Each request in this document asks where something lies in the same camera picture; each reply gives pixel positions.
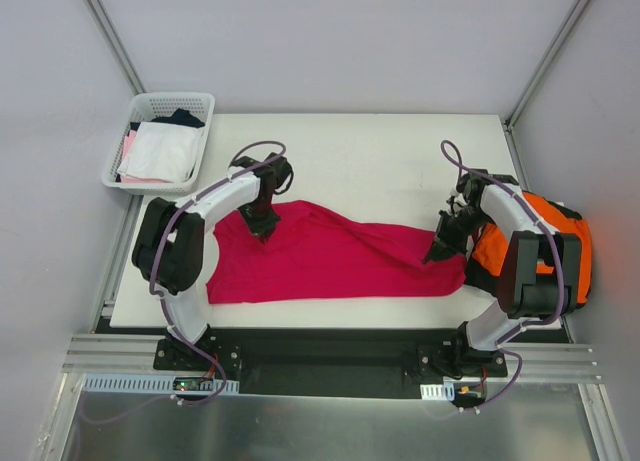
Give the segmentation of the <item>magenta t shirt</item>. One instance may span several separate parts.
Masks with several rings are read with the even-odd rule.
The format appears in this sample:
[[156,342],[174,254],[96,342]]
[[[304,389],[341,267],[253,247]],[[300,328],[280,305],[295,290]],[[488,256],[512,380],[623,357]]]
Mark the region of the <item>magenta t shirt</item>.
[[206,284],[212,305],[302,299],[439,297],[465,280],[466,259],[424,257],[433,232],[361,223],[308,201],[279,203],[280,220],[265,242],[239,212],[213,234],[219,260]]

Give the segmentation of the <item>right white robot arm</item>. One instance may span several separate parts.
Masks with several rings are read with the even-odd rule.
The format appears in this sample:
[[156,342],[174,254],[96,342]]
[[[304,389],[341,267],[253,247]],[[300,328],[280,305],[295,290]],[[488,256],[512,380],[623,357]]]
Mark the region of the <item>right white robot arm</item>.
[[465,255],[471,236],[490,224],[507,241],[492,304],[423,358],[438,374],[460,379],[480,374],[528,328],[552,324],[576,308],[582,243],[545,220],[510,175],[471,170],[459,178],[447,204],[425,263]]

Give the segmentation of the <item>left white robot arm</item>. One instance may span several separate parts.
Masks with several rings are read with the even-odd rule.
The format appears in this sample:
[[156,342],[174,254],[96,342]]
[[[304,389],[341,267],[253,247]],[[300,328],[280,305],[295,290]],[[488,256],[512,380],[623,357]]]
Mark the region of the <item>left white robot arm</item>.
[[280,221],[275,195],[289,189],[293,168],[282,153],[263,161],[236,155],[225,177],[193,195],[169,201],[156,197],[144,212],[132,263],[148,283],[167,322],[167,341],[192,370],[212,359],[209,325],[196,287],[202,272],[205,237],[227,215],[236,213],[249,233],[266,241]]

